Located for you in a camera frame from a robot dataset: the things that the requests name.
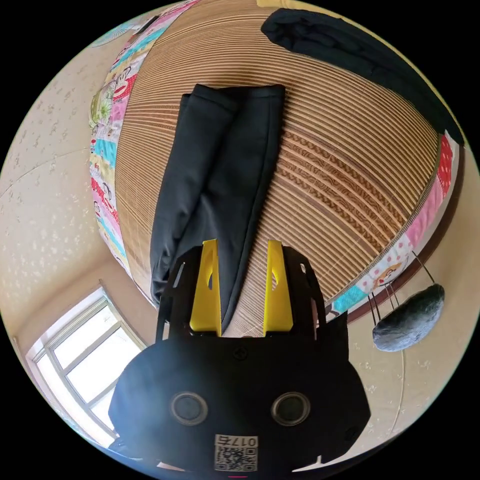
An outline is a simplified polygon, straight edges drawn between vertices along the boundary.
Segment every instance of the screw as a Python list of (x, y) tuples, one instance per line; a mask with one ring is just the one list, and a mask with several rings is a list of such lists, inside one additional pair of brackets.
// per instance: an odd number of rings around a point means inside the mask
[(236, 360), (245, 360), (249, 356), (247, 349), (239, 346), (233, 351), (233, 358)]

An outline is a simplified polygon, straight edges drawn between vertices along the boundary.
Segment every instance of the black pants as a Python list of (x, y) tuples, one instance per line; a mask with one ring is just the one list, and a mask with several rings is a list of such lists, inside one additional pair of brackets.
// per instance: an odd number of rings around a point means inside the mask
[(196, 85), (182, 96), (151, 234), (156, 303), (176, 259), (218, 239), (222, 328), (229, 324), (277, 162), (284, 98), (282, 85)]

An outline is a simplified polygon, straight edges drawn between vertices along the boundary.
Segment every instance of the window pane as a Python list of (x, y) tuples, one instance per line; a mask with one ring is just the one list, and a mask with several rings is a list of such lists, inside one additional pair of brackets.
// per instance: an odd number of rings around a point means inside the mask
[(91, 411), (111, 430), (114, 426), (109, 417), (110, 402), (114, 395), (114, 388), (112, 388), (92, 409)]
[[(65, 411), (72, 417), (72, 419), (96, 442), (103, 447), (108, 447), (113, 441), (114, 437), (108, 435), (102, 430), (80, 407), (75, 401), (70, 392), (63, 384), (60, 377), (57, 375), (52, 362), (44, 355), (37, 362), (38, 369), (43, 376), (48, 388), (50, 388), (58, 403), (65, 409)], [(70, 425), (78, 434), (83, 436), (83, 433), (76, 425)]]
[(62, 368), (71, 364), (85, 349), (116, 323), (117, 319), (110, 308), (106, 306), (75, 330), (54, 350)]
[(139, 353), (140, 348), (119, 328), (82, 360), (68, 374), (68, 379), (85, 402), (90, 402), (114, 382)]

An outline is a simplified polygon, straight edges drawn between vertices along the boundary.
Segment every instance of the window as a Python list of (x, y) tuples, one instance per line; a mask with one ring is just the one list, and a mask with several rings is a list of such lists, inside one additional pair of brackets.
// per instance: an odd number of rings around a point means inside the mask
[(108, 447), (117, 437), (108, 411), (123, 369), (145, 345), (105, 295), (66, 323), (33, 358), (62, 417)]

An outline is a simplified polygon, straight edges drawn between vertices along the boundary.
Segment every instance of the window frame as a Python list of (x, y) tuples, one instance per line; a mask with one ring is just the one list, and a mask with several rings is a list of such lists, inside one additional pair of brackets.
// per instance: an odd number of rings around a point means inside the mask
[[(127, 321), (123, 318), (120, 314), (119, 310), (115, 307), (113, 302), (108, 297), (105, 290), (101, 289), (102, 296), (94, 301), (90, 306), (85, 308), (81, 313), (74, 316), (72, 320), (70, 320), (66, 325), (64, 325), (57, 333), (55, 333), (40, 349), (40, 351), (31, 359), (32, 363), (34, 364), (38, 374), (41, 376), (44, 384), (50, 389), (49, 384), (45, 380), (41, 370), (38, 367), (38, 362), (44, 355), (47, 355), (48, 359), (53, 365), (55, 373), (60, 378), (61, 382), (73, 397), (75, 402), (80, 406), (80, 408), (93, 420), (98, 427), (100, 427), (107, 435), (112, 437), (112, 442), (118, 437), (117, 432), (115, 429), (110, 429), (108, 425), (103, 423), (93, 412), (93, 408), (95, 405), (98, 404), (100, 400), (104, 398), (117, 384), (118, 378), (115, 379), (110, 385), (104, 388), (95, 398), (93, 398), (89, 402), (85, 402), (82, 396), (78, 393), (77, 389), (73, 386), (67, 375), (83, 360), (85, 360), (88, 355), (90, 355), (97, 347), (99, 347), (105, 340), (107, 340), (111, 335), (113, 335), (118, 329), (123, 329), (126, 335), (133, 341), (133, 343), (142, 351), (146, 348), (144, 342), (138, 337), (138, 335), (134, 332), (134, 330), (130, 327)], [(76, 332), (82, 325), (88, 322), (95, 314), (100, 312), (105, 307), (109, 307), (110, 311), (112, 312), (113, 316), (116, 319), (116, 323), (112, 325), (105, 333), (99, 336), (91, 345), (89, 345), (85, 350), (83, 350), (75, 359), (73, 359), (69, 365), (63, 368), (60, 365), (56, 355), (55, 355), (55, 348), (57, 348), (64, 340), (66, 340), (70, 335)], [(57, 403), (62, 406), (62, 410), (65, 410), (63, 405), (58, 401), (55, 394), (50, 390), (50, 393), (55, 397)], [(77, 424), (74, 421), (70, 414), (65, 411), (65, 415), (70, 418), (73, 424), (76, 426), (77, 429), (80, 429), (84, 436), (87, 439), (90, 439), (97, 443), (85, 430), (82, 428), (81, 425)]]

